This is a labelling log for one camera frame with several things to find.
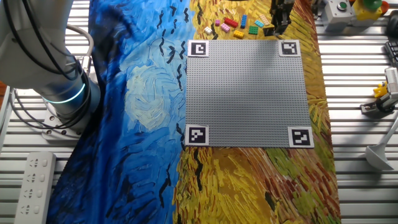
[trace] black cable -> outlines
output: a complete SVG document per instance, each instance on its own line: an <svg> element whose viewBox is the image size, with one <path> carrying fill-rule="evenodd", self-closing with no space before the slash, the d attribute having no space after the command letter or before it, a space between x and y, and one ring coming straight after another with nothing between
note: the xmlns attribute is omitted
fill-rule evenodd
<svg viewBox="0 0 398 224"><path fill-rule="evenodd" d="M22 3L24 4L25 7L25 11L27 14L27 17L29 18L30 24L32 25L32 28L36 34L37 39L39 40L40 44L42 45L45 53L47 54L47 56L49 57L49 59L51 60L51 62L53 63L53 65L55 66L55 68L57 68L57 70L68 80L74 81L77 79L78 75L77 73L75 73L75 76L73 78L69 77L61 68L61 66L58 64L58 62L56 61L56 59L54 58L54 56L51 54L50 49L47 47L47 45L44 42L44 39L42 37L42 35L40 34L39 28L37 27L36 22L34 21L34 17L32 14L32 11L30 10L29 4L27 2L27 0L22 0Z"/></svg>
<svg viewBox="0 0 398 224"><path fill-rule="evenodd" d="M3 4L4 4L4 11L6 13L6 17L7 17L7 23L10 27L10 30L15 38L15 40L17 41L19 47L22 49L22 51L34 62L36 63L38 66L40 66L41 68L43 68L44 70L48 71L48 72L52 72L58 75L61 75L61 73L57 70L54 70L46 65L44 65L43 63L41 63L40 61L38 61L29 51L28 49L25 47L24 43L22 42L21 38L18 35L18 32L14 26L14 22L12 21L12 17L11 17L11 13L9 10L9 5L8 5L8 0L2 0ZM72 68L69 71L65 72L65 73L70 73L72 72L74 69L76 68Z"/></svg>
<svg viewBox="0 0 398 224"><path fill-rule="evenodd" d="M43 123L43 122L37 120L36 118L34 118L34 117L25 109L24 105L22 104L22 102L21 102L21 100L19 99L19 96L18 96L18 94L17 94L17 92L16 92L15 90L14 90L14 94L15 94L16 100L17 100L18 103L20 104L22 110L23 110L31 119L33 119L36 123L39 123L39 124L41 124L41 125L44 126L44 127L36 126L36 125L30 124L29 122L25 121L25 120L20 116L20 114L17 112L17 110L16 110L15 106L13 105L13 103L10 101L11 108L12 108L12 110L14 111L14 113L17 115L17 117L18 117L22 122L24 122L25 124L29 125L29 126L32 127L32 128L37 128L37 129L67 129L67 128L70 128L70 127L76 125L76 124L84 117L84 115L86 115L86 113L87 113L87 111L89 110L90 105L91 105L90 81L89 81L88 77L86 76L86 74L84 74L84 75L82 76L82 78L84 78L85 82L83 81L83 83L85 83L86 86L87 86L87 88L88 88L88 89L85 91L85 93L86 93L86 98L85 98L84 102L82 103L82 106L84 105L84 107L83 107L83 108L80 107L83 111L82 111L81 113L79 113L79 111L77 110L77 111L76 111L76 115L75 115L74 117L72 117L69 121L63 123L63 124L60 125L60 126L56 126L56 127L49 126L49 125L47 125L47 124L45 124L45 123Z"/></svg>
<svg viewBox="0 0 398 224"><path fill-rule="evenodd" d="M33 62L35 62L38 66L42 67L43 69L45 69L45 70L47 70L47 71L49 71L49 72L52 72L52 73L61 74L61 75L63 75L65 78L67 78L67 79L69 79L69 80L75 80L75 79L79 76L79 73L78 73L79 69L81 70L81 72L84 72L83 69L82 69L82 67L80 66L80 63L78 63L78 61L76 60L76 58L75 58L72 54L64 53L64 52L62 52L61 50L59 50L58 48L56 48L56 46L54 46L52 43L50 43L50 45L51 45L55 50L59 51L61 54L65 55L65 56L73 57L73 59L74 59L74 61L75 61L75 67L72 68L71 70L67 71L66 73L71 73L73 70L75 70L75 77L70 78L69 76L66 75L66 73L60 68L59 64L58 64L57 61L54 59L54 57L53 57L53 55L51 54L49 48L48 48L47 45L45 44L44 39L42 38L42 36L41 36L41 34L40 34L40 32L39 32L39 29L38 29L38 27L37 27L37 25L36 25L36 23L35 23L35 21L34 21L34 18L33 18L32 12L31 12L31 10L30 10L30 7L29 7L29 5L28 5L28 2L27 2L26 0L22 0L22 2L24 3L25 9L26 9L26 13L27 13L27 15L28 15L28 17L29 17L30 23L32 24L32 27L33 27L33 29L34 29L34 31L35 31L35 34L36 34L36 36L37 36L39 42L41 43L42 47L43 47L44 50L46 51L47 56L48 56L48 57L50 58L50 60L53 62L54 66L57 68L58 71L56 71L56 70L54 70L54 69L52 69L52 68L47 67L46 65L42 64L41 62L39 62L35 57L33 57L33 55L26 49L25 45L23 44L21 38L19 37L19 35L18 35L17 31L16 31L16 28L15 28L14 23L13 23L13 21L12 21L11 13L10 13L10 10L9 10L8 0L3 0L3 2L4 2L4 10L5 10L5 12L6 12L6 17L7 17L7 22L8 22L8 24L9 24L9 27L10 27L11 31L12 31L12 34L14 35L15 39L17 40L17 43L19 44L20 48L24 51L24 53L25 53ZM81 106L75 110L74 116L73 116L72 118L70 118L69 121L67 121L66 123L63 123L63 124L60 125L60 126L56 126L56 127L49 126L49 125L47 125L47 124L45 124L45 123L43 123L43 122L38 121L37 119L35 119L35 118L25 109L25 107L23 106L21 100L19 99L19 96L18 96L18 94L17 94L16 91L14 91L14 94L15 94L16 99L17 99L18 103L20 104L22 110L23 110L30 118L32 118L35 122L41 124L41 125L44 126L44 127L35 126L35 125L30 124L30 123L28 123L27 121L25 121L25 120L20 116L20 114L17 112L17 110L16 110L16 108L15 108L15 106L13 105L12 102L10 102L11 108L12 108L12 110L15 112L15 114L17 115L17 117L18 117L21 121L23 121L25 124L29 125L30 127L37 128L37 129L67 129L67 128L70 128L70 127L76 125L76 124L84 117L84 115L86 115L86 113L87 113L88 110L90 109L90 105L91 105L91 87L90 87L90 81L89 81L88 76L87 76L86 73L84 73L84 74L81 76L81 78L82 78L82 80L83 80L83 83L85 83L85 85L87 86L87 89L85 90L85 93L86 93L86 94L85 94L85 95L86 95L85 100L84 100L84 102L81 104Z"/></svg>

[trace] green button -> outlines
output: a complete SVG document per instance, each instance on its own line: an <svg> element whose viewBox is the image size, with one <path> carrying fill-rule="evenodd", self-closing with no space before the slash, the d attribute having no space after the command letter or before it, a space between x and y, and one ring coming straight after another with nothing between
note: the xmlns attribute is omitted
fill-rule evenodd
<svg viewBox="0 0 398 224"><path fill-rule="evenodd" d="M344 2L341 2L338 4L340 6L340 8L342 9L346 9L347 8L347 4L345 4Z"/></svg>
<svg viewBox="0 0 398 224"><path fill-rule="evenodd" d="M340 11L345 11L345 10L347 10L347 3L345 3L345 2L340 2L340 3L337 5L337 9L340 10Z"/></svg>

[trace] cable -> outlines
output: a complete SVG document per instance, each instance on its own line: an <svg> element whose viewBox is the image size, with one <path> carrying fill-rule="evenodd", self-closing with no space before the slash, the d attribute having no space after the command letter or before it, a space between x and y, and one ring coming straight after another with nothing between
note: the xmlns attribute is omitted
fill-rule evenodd
<svg viewBox="0 0 398 224"><path fill-rule="evenodd" d="M86 115L86 113L87 113L87 111L89 110L90 105L91 105L90 81L89 81L89 79L88 79L88 77L87 77L86 75L83 75L82 78L84 78L84 80L86 81L86 85L87 85L87 87L88 87L88 89L85 91L85 92L86 92L86 98L85 98L84 102L82 103L82 105L79 107L79 108L83 109L83 111L82 111L81 113L76 113L76 116L74 116L73 118L71 118L71 120L69 120L69 121L63 123L63 124L60 125L60 126L53 127L53 126L47 125L47 124L45 124L45 123L43 123L43 122L37 120L36 118L34 118L34 117L25 109L24 105L22 104L21 100L19 99L19 96L18 96L16 90L14 90L14 94L15 94L16 100L17 100L18 103L20 104L22 110L23 110L31 119L33 119L36 123L39 123L39 124L41 124L41 125L44 126L44 127L36 126L36 125L30 124L29 122L25 121L25 120L20 116L20 114L17 112L17 110L16 110L14 104L10 101L11 108L12 108L12 110L14 111L14 113L17 115L17 117L18 117L22 122L24 122L25 124L29 125L29 126L32 127L32 128L37 128L37 129L67 129L67 128L70 128L70 127L76 125L76 124L84 117L84 115Z"/></svg>
<svg viewBox="0 0 398 224"><path fill-rule="evenodd" d="M58 64L58 62L56 61L56 59L54 58L54 56L51 54L50 49L47 47L47 45L44 42L44 39L42 37L42 35L39 32L39 28L37 27L37 24L34 21L34 17L32 14L32 11L30 10L29 4L27 2L27 0L22 0L24 7L25 7L25 11L26 14L29 18L30 24L32 25L32 28L36 34L37 39L39 40L40 44L42 45L45 53L47 54L47 56L49 57L49 59L51 60L51 62L53 63L53 65L55 66L55 68L57 68L57 70L68 80L70 81L74 81L77 79L78 74L75 73L75 76L73 78L69 77L61 68L61 66Z"/></svg>
<svg viewBox="0 0 398 224"><path fill-rule="evenodd" d="M65 52L63 52L62 50L58 49L58 48L57 48L53 43L51 43L51 41L48 40L48 39L46 38L46 36L44 35L44 37L46 38L47 42L49 42L50 45L51 45L55 50L57 50L58 52L60 52L61 54L65 55L65 56L67 56L67 57L73 57L73 59L74 59L74 61L75 61L75 63L74 63L74 64L75 64L75 67L72 68L71 70L67 71L67 72L64 72L64 71L60 68L59 64L58 64L57 61L54 59L54 57L53 57L53 55L51 54L49 48L47 47L46 43L44 42L44 39L43 39L43 37L42 37L42 35L41 35L40 31L39 31L39 28L37 27L37 24L36 24L35 21L34 21L34 17L33 17L33 15L32 15L32 11L31 11L31 9L30 9L29 3L27 2L27 0L22 0L22 2L23 2L23 4L24 4L24 7L25 7L25 10L26 10L26 13L27 13L27 15L28 15L28 18L29 18L30 23L31 23L31 25L32 25L32 28L33 28L33 30L34 30L34 32L35 32L35 34L36 34L36 37L38 38L38 40L39 40L41 46L43 47L43 49L45 50L47 56L48 56L49 59L52 61L53 65L57 68L57 70L54 70L54 69L52 69L52 68L50 68L50 67L48 67L48 66L42 64L41 62L39 62L39 61L26 49L26 47L25 47L25 45L23 44L21 38L19 37L19 35L18 35L17 31L16 31L16 28L15 28L15 26L14 26L14 23L13 23L13 21L12 21L12 17L11 17L11 13L10 13L10 10L9 10L9 5L8 5L8 0L3 0L3 2L4 2L4 10L5 10L5 12L6 12L6 17L7 17L7 22L8 22L8 24L9 24L9 27L10 27L10 29L11 29L11 31L12 31L12 34L14 35L14 37L15 37L17 43L19 44L19 46L21 47L21 49L24 51L24 53L25 53L33 62L35 62L38 66L42 67L43 69L45 69L45 70L47 70L47 71L49 71L49 72L52 72L52 73L56 73L56 74L59 74L59 75L63 75L65 78L67 78L68 80L71 80L71 81L76 80L77 78L82 78L83 83L85 83L86 86L87 86L87 89L86 89L86 91L85 91L85 93L86 93L85 96L86 96L86 97L85 97L84 102L83 102L75 111L72 111L71 113L68 113L68 114L60 114L60 115L67 116L67 115L70 115L70 114L73 114L73 113L74 113L74 116L73 116L69 121L67 121L66 123L63 123L63 124L60 125L60 126L56 126L56 127L49 126L49 125L47 125L47 124L45 124L45 123L42 123L42 122L38 121L37 119L35 119L35 118L25 109L25 107L23 106L23 104L22 104L21 100L19 99L19 96L18 96L18 94L17 94L17 92L16 92L15 90L14 90L15 97L16 97L18 103L20 104L22 110L23 110L30 118L32 118L35 122L41 124L41 125L44 126L44 127L35 126L35 125L30 124L30 123L28 123L27 121L25 121L25 120L20 116L20 114L17 112L17 110L16 110L15 106L13 105L13 103L10 102L12 110L15 112L15 114L17 115L17 117L18 117L21 121L23 121L25 124L27 124L27 125L29 125L29 126L31 126L31 127L33 127L33 128L37 128L37 129L67 129L67 128L70 128L70 127L76 125L76 124L84 117L84 115L86 115L87 111L88 111L89 108L90 108L90 104L91 104L91 87L90 87L90 80L88 79L87 74L85 74L83 68L81 67L80 63L78 63L78 61L77 61L77 59L74 57L74 55L65 53ZM89 33L87 33L86 31L84 31L83 29L81 29L81 28L79 28L79 27L75 27L75 26L72 26L72 25L67 25L67 28L68 28L68 29L71 29L71 30L73 30L73 31L75 31L75 32L77 32L77 33L79 33L79 34L84 35L84 36L88 39L89 48L88 48L88 51L87 51L87 53L86 53L86 56L90 56L91 53L92 53L92 51L93 51L93 46L94 46L94 45L93 45L93 41L94 41L94 40L93 40L92 36L89 35ZM66 73L71 73L73 70L75 70L75 76L74 76L73 78L71 78L71 77L69 77Z"/></svg>
<svg viewBox="0 0 398 224"><path fill-rule="evenodd" d="M43 63L41 63L40 61L38 61L29 51L28 49L25 47L24 43L22 42L21 38L18 35L18 32L14 26L14 22L12 21L12 17L11 17L11 13L9 10L9 5L8 5L8 0L2 0L3 4L4 4L4 11L6 13L6 17L7 17L7 23L10 27L10 30L15 38L15 40L17 41L19 47L22 49L22 51L34 62L36 63L38 66L40 66L41 68L43 68L44 70L48 71L48 72L52 72L58 75L61 75L61 73L57 70L54 70L46 65L44 65ZM70 73L74 70L75 68L72 68L71 70L67 71L66 73Z"/></svg>
<svg viewBox="0 0 398 224"><path fill-rule="evenodd" d="M87 40L88 40L88 50L87 50L86 56L91 56L91 53L93 53L93 49L94 49L94 39L93 39L93 37L89 33L87 33L85 30L83 30L83 29L81 29L81 28L79 28L77 26L74 26L74 25L67 24L67 29L75 31L75 32L77 32L77 33L79 33L81 35L84 35L87 38Z"/></svg>

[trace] yellow toy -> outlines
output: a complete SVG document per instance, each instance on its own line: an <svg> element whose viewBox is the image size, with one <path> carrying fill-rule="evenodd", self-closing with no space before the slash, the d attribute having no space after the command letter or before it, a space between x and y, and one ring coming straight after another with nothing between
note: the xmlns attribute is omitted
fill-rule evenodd
<svg viewBox="0 0 398 224"><path fill-rule="evenodd" d="M379 98L387 94L387 82L383 82L379 84L379 88L373 89L374 97Z"/></svg>
<svg viewBox="0 0 398 224"><path fill-rule="evenodd" d="M237 38L239 38L239 39L242 39L243 38L243 35L244 35L244 33L242 33L242 32L240 32L240 31L235 31L234 32L234 37L237 37Z"/></svg>

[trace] yellow lego brick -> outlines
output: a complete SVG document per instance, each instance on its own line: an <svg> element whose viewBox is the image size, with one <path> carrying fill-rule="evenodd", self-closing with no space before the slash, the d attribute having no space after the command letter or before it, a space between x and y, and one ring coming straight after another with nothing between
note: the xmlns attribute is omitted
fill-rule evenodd
<svg viewBox="0 0 398 224"><path fill-rule="evenodd" d="M366 19L377 20L381 14L381 7L379 7L376 11L370 11L366 9L363 5L363 0L356 0L353 4L353 9L355 12L356 19L359 21L364 21Z"/></svg>
<svg viewBox="0 0 398 224"><path fill-rule="evenodd" d="M243 39L243 33L242 32L240 32L240 31L235 31L234 32L234 37L237 37L237 38L239 38L239 39Z"/></svg>

